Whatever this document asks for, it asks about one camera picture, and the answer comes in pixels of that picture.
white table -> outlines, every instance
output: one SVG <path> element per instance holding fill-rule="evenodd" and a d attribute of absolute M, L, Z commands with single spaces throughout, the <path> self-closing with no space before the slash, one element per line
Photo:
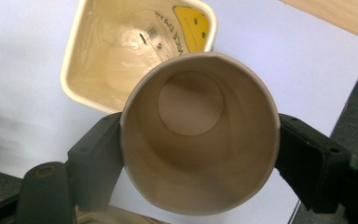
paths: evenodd
<path fill-rule="evenodd" d="M 279 1 L 205 0 L 219 29 L 214 51 L 265 81 L 279 112 L 329 135 L 358 78 L 358 37 Z M 104 113 L 73 102 L 60 85 L 76 0 L 0 0 L 0 172 L 23 177 L 67 150 Z M 125 176 L 112 204 L 171 223 L 287 223 L 296 195 L 274 171 L 248 203 L 210 217 L 148 204 Z"/>

yellow label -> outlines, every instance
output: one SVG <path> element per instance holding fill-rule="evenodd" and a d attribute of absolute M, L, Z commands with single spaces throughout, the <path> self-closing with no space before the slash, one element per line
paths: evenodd
<path fill-rule="evenodd" d="M 205 15 L 192 7 L 174 7 L 190 52 L 203 51 L 205 48 L 209 22 Z"/>

yellow sticker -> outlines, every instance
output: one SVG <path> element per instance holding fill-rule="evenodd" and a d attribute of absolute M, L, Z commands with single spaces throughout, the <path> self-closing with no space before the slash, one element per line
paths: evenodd
<path fill-rule="evenodd" d="M 192 7 L 174 7 L 190 52 L 203 51 L 209 31 L 209 22 L 204 14 Z"/>

white surface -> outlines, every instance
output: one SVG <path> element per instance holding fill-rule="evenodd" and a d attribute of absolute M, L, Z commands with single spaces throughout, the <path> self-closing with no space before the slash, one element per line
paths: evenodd
<path fill-rule="evenodd" d="M 252 68 L 281 113 L 330 134 L 358 78 L 358 37 L 279 1 L 207 0 L 219 20 L 214 50 Z M 60 86 L 76 0 L 0 0 L 0 172 L 23 177 L 66 151 L 103 113 Z M 248 203 L 215 217 L 161 212 L 124 175 L 113 201 L 171 223 L 287 223 L 296 196 L 274 172 Z"/>

